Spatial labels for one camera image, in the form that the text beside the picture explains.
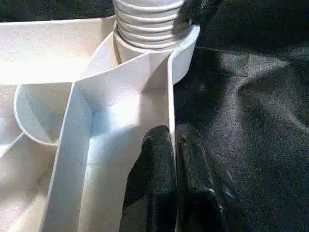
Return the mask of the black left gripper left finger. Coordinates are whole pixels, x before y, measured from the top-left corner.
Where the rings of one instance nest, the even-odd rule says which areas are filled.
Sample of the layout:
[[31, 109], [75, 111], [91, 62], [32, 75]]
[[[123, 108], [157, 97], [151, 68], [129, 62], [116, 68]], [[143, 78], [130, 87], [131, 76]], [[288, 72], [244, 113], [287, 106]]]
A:
[[144, 136], [140, 155], [126, 184], [122, 208], [124, 232], [173, 232], [177, 218], [174, 153], [165, 125]]

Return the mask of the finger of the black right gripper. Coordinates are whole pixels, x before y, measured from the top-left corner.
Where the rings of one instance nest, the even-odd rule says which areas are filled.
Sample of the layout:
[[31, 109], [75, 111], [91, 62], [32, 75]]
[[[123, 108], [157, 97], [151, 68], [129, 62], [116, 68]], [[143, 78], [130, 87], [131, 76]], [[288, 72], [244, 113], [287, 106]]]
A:
[[183, 25], [206, 27], [222, 4], [222, 0], [185, 0], [174, 21], [176, 29]]

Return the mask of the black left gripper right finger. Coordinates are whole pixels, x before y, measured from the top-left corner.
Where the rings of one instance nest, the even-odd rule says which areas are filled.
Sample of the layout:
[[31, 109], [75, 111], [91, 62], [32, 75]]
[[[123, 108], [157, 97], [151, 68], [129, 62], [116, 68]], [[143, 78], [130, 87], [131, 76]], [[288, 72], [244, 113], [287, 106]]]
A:
[[228, 171], [208, 154], [196, 129], [180, 124], [175, 135], [179, 230], [244, 231], [244, 211]]

